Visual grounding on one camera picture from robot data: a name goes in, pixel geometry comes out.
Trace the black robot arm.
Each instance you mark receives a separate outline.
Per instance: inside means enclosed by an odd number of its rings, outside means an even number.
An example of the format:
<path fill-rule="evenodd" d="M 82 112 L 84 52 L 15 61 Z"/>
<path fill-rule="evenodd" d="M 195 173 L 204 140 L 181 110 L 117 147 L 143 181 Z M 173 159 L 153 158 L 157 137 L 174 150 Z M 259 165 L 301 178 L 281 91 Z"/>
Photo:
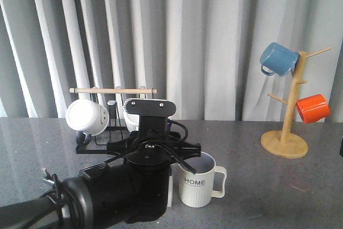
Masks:
<path fill-rule="evenodd" d="M 174 163 L 190 173 L 187 160 L 200 157 L 200 144 L 172 131 L 172 120 L 144 118 L 128 138 L 108 142 L 110 161 L 83 168 L 63 181 L 44 172 L 51 189 L 39 198 L 1 208 L 1 228 L 109 228 L 118 223 L 154 221 L 168 204 L 169 177 Z"/>

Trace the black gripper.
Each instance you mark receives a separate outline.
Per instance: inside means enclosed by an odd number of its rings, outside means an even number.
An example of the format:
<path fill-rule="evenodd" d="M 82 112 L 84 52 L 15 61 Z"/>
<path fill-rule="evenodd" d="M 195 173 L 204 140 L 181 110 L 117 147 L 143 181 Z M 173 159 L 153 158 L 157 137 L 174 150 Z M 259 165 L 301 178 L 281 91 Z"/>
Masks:
<path fill-rule="evenodd" d="M 201 145 L 186 142 L 188 129 L 185 125 L 167 117 L 153 117 L 153 129 L 131 132 L 124 140 L 108 143 L 107 153 L 114 155 L 106 161 L 109 163 L 123 158 L 123 164 L 139 168 L 156 168 L 158 166 L 180 164 L 188 172 L 196 169 L 186 160 L 200 157 Z"/>

